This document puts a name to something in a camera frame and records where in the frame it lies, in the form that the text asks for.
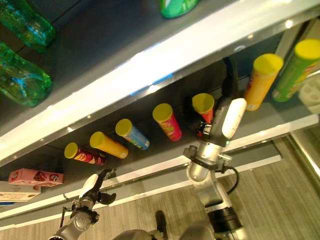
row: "orange pringles can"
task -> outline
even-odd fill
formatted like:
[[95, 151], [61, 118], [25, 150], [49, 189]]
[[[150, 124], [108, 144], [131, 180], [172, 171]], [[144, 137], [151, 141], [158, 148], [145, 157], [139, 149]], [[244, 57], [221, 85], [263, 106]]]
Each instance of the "orange pringles can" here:
[[284, 60], [273, 53], [263, 54], [254, 60], [244, 94], [247, 102], [245, 110], [255, 111], [260, 107], [283, 65]]
[[106, 136], [101, 131], [96, 131], [94, 134], [92, 134], [90, 137], [90, 146], [120, 159], [126, 158], [129, 153], [126, 147]]

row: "wooden floor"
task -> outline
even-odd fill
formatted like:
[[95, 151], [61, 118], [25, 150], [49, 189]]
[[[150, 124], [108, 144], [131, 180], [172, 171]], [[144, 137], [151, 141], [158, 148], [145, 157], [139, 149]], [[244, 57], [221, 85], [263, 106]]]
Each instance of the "wooden floor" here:
[[[251, 240], [320, 240], [319, 185], [305, 174], [299, 154], [285, 139], [274, 141], [283, 160], [240, 173], [238, 188], [230, 195]], [[226, 188], [234, 176], [222, 179]], [[149, 196], [98, 209], [100, 220], [81, 240], [111, 240], [129, 229], [151, 231], [154, 214], [167, 218], [170, 240], [177, 240], [194, 221], [208, 220], [193, 187]], [[0, 231], [1, 240], [47, 240], [59, 219]]]

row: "pink box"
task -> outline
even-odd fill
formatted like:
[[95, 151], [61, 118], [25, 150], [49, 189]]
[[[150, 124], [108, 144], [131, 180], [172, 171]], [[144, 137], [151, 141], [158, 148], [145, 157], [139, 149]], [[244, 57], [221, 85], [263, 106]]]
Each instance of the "pink box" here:
[[53, 187], [64, 182], [63, 173], [21, 168], [9, 176], [9, 184]]

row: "store shelf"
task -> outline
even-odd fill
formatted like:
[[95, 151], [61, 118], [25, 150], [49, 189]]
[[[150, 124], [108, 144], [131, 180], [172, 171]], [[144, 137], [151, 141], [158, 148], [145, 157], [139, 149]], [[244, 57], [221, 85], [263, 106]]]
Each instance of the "store shelf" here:
[[318, 5], [317, 0], [202, 0], [189, 14], [169, 20], [156, 1], [96, 1], [61, 30], [44, 55], [21, 52], [52, 75], [54, 88], [36, 108], [0, 101], [0, 162], [94, 121], [101, 116], [87, 116], [97, 111], [112, 112], [150, 94], [149, 89], [125, 98], [210, 54], [217, 61], [277, 34], [288, 27], [288, 18], [294, 26], [316, 17]]
[[[239, 87], [242, 91], [246, 87], [247, 82], [248, 78], [243, 78], [239, 81]], [[221, 89], [219, 88], [211, 92], [211, 94], [215, 99], [218, 99], [221, 95]], [[104, 181], [102, 185], [103, 188], [117, 186], [128, 181], [178, 168], [189, 163], [190, 160], [182, 155], [184, 148], [189, 147], [189, 145], [198, 146], [199, 141], [192, 131], [188, 129], [188, 126], [185, 125], [184, 119], [180, 114], [180, 108], [181, 106], [178, 106], [174, 109], [183, 132], [183, 137], [177, 142], [171, 142], [153, 119], [147, 119], [137, 124], [138, 129], [150, 139], [151, 145], [146, 151], [141, 151], [124, 139], [120, 137], [117, 138], [111, 134], [112, 138], [117, 139], [117, 141], [129, 148], [130, 154], [124, 160], [119, 160], [111, 156], [108, 158], [107, 167], [116, 168], [117, 177]], [[234, 139], [230, 141], [223, 152], [247, 148], [252, 144], [266, 142], [269, 139], [317, 124], [318, 122], [319, 116], [317, 114], [311, 115], [297, 97], [294, 97], [286, 103], [277, 103], [274, 102], [270, 96], [267, 96], [259, 110], [246, 112], [244, 114]], [[69, 138], [65, 138], [66, 139], [57, 141], [57, 149], [59, 145], [65, 146], [66, 142], [70, 142]], [[82, 131], [79, 133], [78, 139], [79, 141], [81, 141], [81, 139], [88, 141], [89, 137]], [[43, 188], [44, 192], [29, 202], [2, 207], [0, 209], [0, 218], [6, 218], [44, 206], [57, 204], [65, 201], [65, 197], [72, 199], [79, 195], [85, 179], [91, 174], [101, 170], [101, 168], [97, 166], [75, 160], [66, 160], [63, 159], [63, 157], [58, 158], [61, 160], [60, 162], [63, 165], [62, 169], [65, 172], [65, 183], [52, 188]], [[13, 163], [20, 164], [20, 166], [24, 164], [18, 160], [16, 162], [17, 163]], [[2, 167], [2, 171], [6, 171], [7, 174], [9, 174], [10, 169], [12, 171], [12, 166], [9, 164]]]
[[[241, 152], [234, 152], [232, 156], [232, 166], [236, 167], [239, 172], [252, 170], [263, 165], [275, 163], [281, 160], [277, 149], [270, 142], [250, 147]], [[225, 174], [217, 173], [217, 178], [233, 174], [227, 171]], [[144, 177], [137, 181], [131, 181], [128, 184], [122, 184], [117, 187], [109, 187], [108, 193], [116, 193], [117, 198], [110, 207], [127, 203], [147, 196], [167, 192], [170, 190], [182, 188], [191, 185], [186, 175], [186, 167], [161, 171], [156, 175]], [[0, 220], [0, 230], [7, 228], [18, 228], [39, 222], [57, 219], [61, 217], [62, 207], [70, 207], [71, 200], [65, 200], [59, 204], [48, 206], [37, 211], [24, 213], [18, 216], [12, 216]], [[94, 209], [105, 207], [102, 204], [96, 204]]]

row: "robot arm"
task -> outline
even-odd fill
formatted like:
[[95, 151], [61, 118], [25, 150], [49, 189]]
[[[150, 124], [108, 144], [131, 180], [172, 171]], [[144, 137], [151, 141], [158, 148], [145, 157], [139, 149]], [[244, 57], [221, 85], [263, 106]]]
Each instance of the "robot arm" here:
[[231, 100], [230, 97], [221, 97], [212, 125], [204, 128], [199, 148], [190, 146], [184, 151], [192, 161], [187, 168], [187, 176], [205, 207], [216, 239], [246, 239], [228, 194], [215, 175], [228, 168], [231, 158], [222, 155], [221, 151], [235, 134], [246, 106], [243, 98]]
[[111, 169], [105, 169], [99, 175], [93, 174], [86, 180], [70, 220], [48, 240], [77, 240], [85, 230], [99, 220], [99, 214], [92, 211], [95, 203], [98, 201], [109, 205], [116, 199], [115, 193], [109, 195], [100, 192], [104, 178], [107, 174], [112, 173]]

